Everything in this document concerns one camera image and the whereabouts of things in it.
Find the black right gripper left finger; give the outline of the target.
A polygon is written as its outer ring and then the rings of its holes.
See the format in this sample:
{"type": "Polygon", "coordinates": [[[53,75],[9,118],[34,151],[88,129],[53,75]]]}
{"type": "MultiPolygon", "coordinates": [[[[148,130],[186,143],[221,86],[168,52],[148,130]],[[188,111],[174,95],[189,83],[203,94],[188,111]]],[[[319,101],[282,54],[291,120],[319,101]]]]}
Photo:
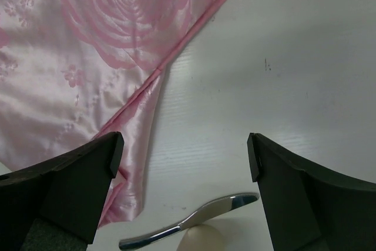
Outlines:
{"type": "Polygon", "coordinates": [[[110,132],[1,175],[1,250],[86,250],[93,243],[124,140],[110,132]]]}

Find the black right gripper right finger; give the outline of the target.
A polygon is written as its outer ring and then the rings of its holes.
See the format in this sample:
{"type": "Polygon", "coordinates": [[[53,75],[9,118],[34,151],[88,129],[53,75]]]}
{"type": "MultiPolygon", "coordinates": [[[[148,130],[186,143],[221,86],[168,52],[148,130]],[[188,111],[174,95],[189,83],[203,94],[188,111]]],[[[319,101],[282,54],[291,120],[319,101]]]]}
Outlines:
{"type": "Polygon", "coordinates": [[[259,133],[247,140],[274,250],[375,250],[375,184],[305,159],[259,133]]]}

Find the silver table knife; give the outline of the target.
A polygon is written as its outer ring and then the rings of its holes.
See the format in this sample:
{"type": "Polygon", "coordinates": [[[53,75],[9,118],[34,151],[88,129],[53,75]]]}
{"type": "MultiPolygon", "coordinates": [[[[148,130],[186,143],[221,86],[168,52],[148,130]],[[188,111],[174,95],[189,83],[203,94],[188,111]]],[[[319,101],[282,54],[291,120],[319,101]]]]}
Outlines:
{"type": "Polygon", "coordinates": [[[255,192],[235,193],[227,196],[211,200],[199,208],[183,220],[170,226],[163,227],[157,231],[133,237],[130,239],[121,239],[119,241],[120,250],[137,250],[160,241],[171,235],[189,229],[191,227],[202,224],[210,219],[228,213],[232,210],[241,208],[245,205],[258,201],[260,195],[255,192]]]}

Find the beige ceramic cup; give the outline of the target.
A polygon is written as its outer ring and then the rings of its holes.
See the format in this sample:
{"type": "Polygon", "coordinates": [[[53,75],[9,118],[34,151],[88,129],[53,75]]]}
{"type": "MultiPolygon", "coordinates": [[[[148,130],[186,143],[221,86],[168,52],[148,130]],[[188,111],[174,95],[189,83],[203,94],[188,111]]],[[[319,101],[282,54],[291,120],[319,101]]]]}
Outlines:
{"type": "Polygon", "coordinates": [[[191,227],[182,237],[177,251],[224,251],[223,235],[209,225],[191,227]]]}

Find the pink satin rose placemat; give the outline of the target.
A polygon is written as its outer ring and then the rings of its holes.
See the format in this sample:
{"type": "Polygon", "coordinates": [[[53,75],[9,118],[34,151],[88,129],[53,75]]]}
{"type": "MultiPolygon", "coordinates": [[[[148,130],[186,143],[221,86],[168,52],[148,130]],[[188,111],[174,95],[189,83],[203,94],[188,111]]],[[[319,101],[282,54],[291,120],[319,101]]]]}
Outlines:
{"type": "Polygon", "coordinates": [[[2,164],[19,170],[120,132],[99,226],[135,219],[165,67],[225,1],[1,0],[2,164]]]}

